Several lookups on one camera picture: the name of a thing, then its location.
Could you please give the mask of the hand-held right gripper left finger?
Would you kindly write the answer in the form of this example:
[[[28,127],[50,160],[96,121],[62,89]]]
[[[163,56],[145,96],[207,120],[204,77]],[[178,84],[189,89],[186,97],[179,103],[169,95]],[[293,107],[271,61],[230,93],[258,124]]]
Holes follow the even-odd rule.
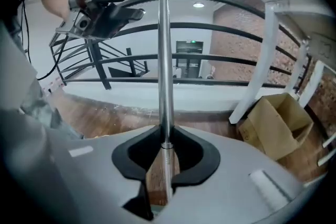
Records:
[[[36,73],[0,21],[0,191],[36,224],[152,224],[146,172],[157,126],[70,140],[19,108]]]

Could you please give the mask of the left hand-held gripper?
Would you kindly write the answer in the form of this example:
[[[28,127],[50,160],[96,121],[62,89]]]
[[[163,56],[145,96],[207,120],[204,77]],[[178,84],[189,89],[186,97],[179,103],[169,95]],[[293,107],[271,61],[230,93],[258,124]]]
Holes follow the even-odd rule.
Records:
[[[85,39],[111,39],[124,26],[137,22],[143,9],[116,5],[126,0],[69,0],[70,14],[55,32]]]

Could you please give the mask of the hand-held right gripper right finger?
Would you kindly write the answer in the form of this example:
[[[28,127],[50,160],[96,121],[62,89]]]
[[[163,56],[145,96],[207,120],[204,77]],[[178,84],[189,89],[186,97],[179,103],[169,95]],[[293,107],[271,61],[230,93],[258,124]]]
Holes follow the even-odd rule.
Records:
[[[306,186],[245,142],[183,129],[213,144],[220,164],[201,185],[178,188],[157,224],[285,224],[318,188],[318,182]]]

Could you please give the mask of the long metal rod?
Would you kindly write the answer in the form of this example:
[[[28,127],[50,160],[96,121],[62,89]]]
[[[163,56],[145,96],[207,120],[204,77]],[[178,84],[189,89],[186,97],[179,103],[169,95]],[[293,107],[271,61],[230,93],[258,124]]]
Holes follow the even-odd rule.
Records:
[[[174,176],[174,149],[171,141],[174,131],[174,103],[169,0],[159,0],[157,56],[163,170],[166,196],[170,201],[173,197],[171,180]]]

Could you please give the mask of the brown cardboard box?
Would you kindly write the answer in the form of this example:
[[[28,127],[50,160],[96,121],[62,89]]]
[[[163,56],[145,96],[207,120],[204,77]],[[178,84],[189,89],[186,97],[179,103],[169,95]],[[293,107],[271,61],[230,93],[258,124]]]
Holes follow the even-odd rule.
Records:
[[[298,149],[313,120],[288,93],[263,96],[238,128],[244,142],[277,161]]]

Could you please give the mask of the dark double door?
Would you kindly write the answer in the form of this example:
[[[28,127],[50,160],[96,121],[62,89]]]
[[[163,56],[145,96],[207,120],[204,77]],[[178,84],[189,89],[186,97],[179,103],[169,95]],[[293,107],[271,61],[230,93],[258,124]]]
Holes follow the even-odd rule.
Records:
[[[203,42],[196,41],[196,43],[190,43],[190,41],[177,41],[176,53],[177,54],[202,54]],[[201,69],[200,59],[176,59],[175,63],[176,76],[181,78],[198,78]]]

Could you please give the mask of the black metal railing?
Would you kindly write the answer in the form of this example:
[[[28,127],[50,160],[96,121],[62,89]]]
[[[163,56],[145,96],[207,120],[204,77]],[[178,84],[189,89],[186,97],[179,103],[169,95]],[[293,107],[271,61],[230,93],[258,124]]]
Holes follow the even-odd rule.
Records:
[[[158,0],[128,0],[125,1],[123,3],[121,3],[121,7],[129,7],[129,6],[134,6],[136,4],[142,4],[142,3],[146,3],[146,2],[151,2],[151,1],[158,1]],[[209,1],[218,1],[218,2],[223,2],[224,4],[229,4],[231,6],[235,6],[238,8],[241,8],[243,10],[246,10],[254,15],[259,16],[262,19],[265,19],[265,13],[252,8],[250,6],[246,6],[244,3],[239,3],[235,0],[209,0]],[[184,28],[190,28],[190,29],[203,29],[203,30],[212,30],[212,31],[220,31],[223,33],[227,33],[227,34],[233,34],[233,35],[237,35],[237,36],[241,36],[244,38],[248,38],[257,42],[262,43],[263,39],[261,37],[255,36],[253,34],[250,34],[248,32],[242,31],[242,30],[238,30],[238,29],[234,29],[234,28],[230,28],[230,27],[225,27],[225,26],[219,26],[219,25],[214,25],[214,24],[203,24],[203,23],[187,23],[187,22],[183,22],[183,23],[170,23],[170,27],[171,28],[176,28],[176,29],[184,29]],[[119,36],[125,36],[125,35],[129,35],[129,34],[134,34],[134,33],[139,33],[139,32],[143,32],[143,31],[150,31],[150,30],[158,30],[158,24],[148,24],[148,25],[143,25],[143,26],[138,26],[138,27],[133,27],[133,28],[129,28],[126,30],[122,30],[120,31],[118,34],[115,35],[115,37],[119,37]],[[78,72],[83,71],[84,69],[86,69],[87,67],[97,67],[96,65],[100,66],[102,68],[103,64],[108,64],[108,63],[121,63],[123,65],[126,65],[128,67],[131,68],[132,71],[132,76],[129,79],[127,77],[122,77],[122,79],[120,79],[121,81],[125,81],[125,82],[137,82],[139,81],[143,81],[143,82],[155,82],[155,79],[135,79],[135,76],[139,75],[136,72],[133,72],[134,70],[137,71],[144,71],[146,72],[146,74],[149,72],[148,67],[147,67],[147,61],[146,60],[158,60],[158,55],[157,54],[149,54],[149,55],[126,55],[123,52],[115,49],[114,47],[108,45],[107,43],[105,43],[104,41],[96,41],[96,43],[94,43],[94,45],[98,45],[96,46],[96,48],[98,49],[98,54],[100,55],[98,57],[98,61],[94,61],[94,56],[96,56],[95,52],[97,50],[94,50],[93,54],[91,54],[89,47],[90,44],[88,44],[87,42],[85,44],[81,44],[81,45],[77,45],[71,48],[68,48],[65,50],[65,46],[67,42],[70,42],[72,40],[76,40],[79,39],[77,37],[65,37],[64,39],[60,39],[58,40],[60,34],[55,33],[50,44],[49,44],[49,48],[51,50],[54,62],[55,62],[55,67],[57,68],[59,74],[62,74],[64,72],[70,72],[72,70],[74,70],[74,72],[72,72],[71,74],[67,75],[66,77],[63,78],[63,76],[61,75],[61,79],[63,81],[63,83],[66,82],[80,82],[80,81],[87,81],[87,82],[103,82],[103,76],[102,76],[102,72],[98,72],[99,74],[99,79],[84,79],[84,80],[80,80],[80,79],[70,79],[72,78],[74,75],[76,75]],[[104,48],[101,48],[99,44],[103,44],[106,47],[115,50],[116,52],[120,53],[121,55],[115,55],[114,53],[105,50]],[[67,56],[63,57],[61,56],[61,50],[62,52],[70,50],[70,49],[74,49],[77,48],[75,51],[73,51],[72,53],[68,54]],[[80,55],[83,53],[83,51],[88,52],[88,57],[85,59],[82,59],[70,66],[68,66],[67,68],[63,69],[63,70],[59,70],[59,63],[66,61],[70,58],[73,58],[77,55]],[[115,56],[114,58],[108,58],[105,55],[101,55],[101,51],[107,52],[113,56]],[[298,61],[297,58],[295,58],[293,55],[291,55],[290,53],[286,52],[285,50],[283,50],[282,48],[276,46],[276,51],[279,51],[280,53],[284,54],[285,56],[289,57],[290,59],[294,60],[295,62]],[[299,73],[299,77],[297,80],[299,80],[299,84],[298,86],[294,86],[294,90],[296,90],[296,92],[299,91],[299,89],[302,86],[302,83],[305,79],[305,77],[307,76],[308,73],[308,69],[310,67],[311,64],[311,56],[310,55],[306,55],[306,65],[303,65],[301,67],[301,71],[303,71],[302,75],[300,75],[301,73]],[[230,63],[237,63],[237,64],[241,64],[241,65],[247,65],[247,66],[256,66],[257,62],[256,61],[252,61],[252,60],[247,60],[247,59],[242,59],[242,58],[234,58],[234,57],[226,57],[226,56],[219,56],[219,55],[204,55],[204,54],[172,54],[172,59],[200,59],[202,60],[210,60],[210,61],[218,61],[218,62],[230,62]],[[89,62],[82,64],[82,65],[78,65],[79,63],[86,61],[86,60],[90,60]],[[104,78],[106,82],[108,81],[120,81],[117,79],[108,79],[108,78]],[[209,84],[209,85],[223,85],[223,86],[247,86],[249,81],[221,81],[221,80],[213,80],[213,82],[209,82],[206,83],[205,79],[174,79],[175,81],[178,81],[180,83],[193,83],[193,81],[196,80],[196,84]]]

